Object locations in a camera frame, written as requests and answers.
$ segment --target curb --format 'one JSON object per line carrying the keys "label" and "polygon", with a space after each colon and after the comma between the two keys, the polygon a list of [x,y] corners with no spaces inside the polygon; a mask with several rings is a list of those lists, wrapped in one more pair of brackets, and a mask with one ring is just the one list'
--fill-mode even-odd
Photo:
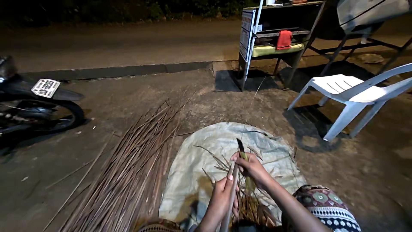
{"label": "curb", "polygon": [[156,73],[177,73],[182,71],[205,69],[210,67],[212,63],[212,61],[209,61],[178,64],[153,64],[126,67],[108,67],[96,69],[70,69],[21,73],[21,75],[33,80],[39,80],[42,78],[50,78],[59,81],[87,80],[99,78],[114,78],[120,76],[141,76]]}

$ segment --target patterned fabric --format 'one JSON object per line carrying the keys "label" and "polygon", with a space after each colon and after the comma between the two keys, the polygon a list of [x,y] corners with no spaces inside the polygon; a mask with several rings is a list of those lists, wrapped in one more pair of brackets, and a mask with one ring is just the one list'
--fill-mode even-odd
{"label": "patterned fabric", "polygon": [[142,226],[138,232],[183,232],[180,226],[172,221],[160,219],[159,221]]}
{"label": "patterned fabric", "polygon": [[[293,196],[334,232],[360,232],[361,228],[348,207],[336,194],[322,185],[304,185]],[[286,231],[294,231],[282,216]]]}

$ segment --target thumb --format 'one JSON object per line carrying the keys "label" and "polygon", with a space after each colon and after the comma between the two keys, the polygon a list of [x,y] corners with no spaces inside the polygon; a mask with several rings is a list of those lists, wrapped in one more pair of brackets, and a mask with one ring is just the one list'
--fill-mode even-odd
{"label": "thumb", "polygon": [[232,186],[233,186],[233,176],[229,175],[226,179],[224,192],[226,191],[230,192],[230,190],[232,189]]}

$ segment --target motorcycle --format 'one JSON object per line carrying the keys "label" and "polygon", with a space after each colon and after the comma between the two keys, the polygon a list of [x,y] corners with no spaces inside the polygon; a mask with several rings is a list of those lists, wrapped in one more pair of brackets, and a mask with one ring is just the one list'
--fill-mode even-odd
{"label": "motorcycle", "polygon": [[17,74],[12,57],[0,57],[0,137],[22,130],[51,134],[81,125],[84,112],[72,101],[84,96],[59,86],[51,79],[31,83]]}

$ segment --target yellow cushion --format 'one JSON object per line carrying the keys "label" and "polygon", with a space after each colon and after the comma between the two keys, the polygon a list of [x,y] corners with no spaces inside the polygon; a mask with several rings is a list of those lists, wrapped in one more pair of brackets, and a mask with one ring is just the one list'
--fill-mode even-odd
{"label": "yellow cushion", "polygon": [[266,45],[256,45],[253,47],[252,57],[259,57],[265,55],[272,55],[272,54],[282,54],[282,53],[289,53],[289,52],[297,52],[303,49],[303,44],[298,43],[295,45],[291,45],[288,49],[281,49],[277,50],[275,47],[266,46]]}

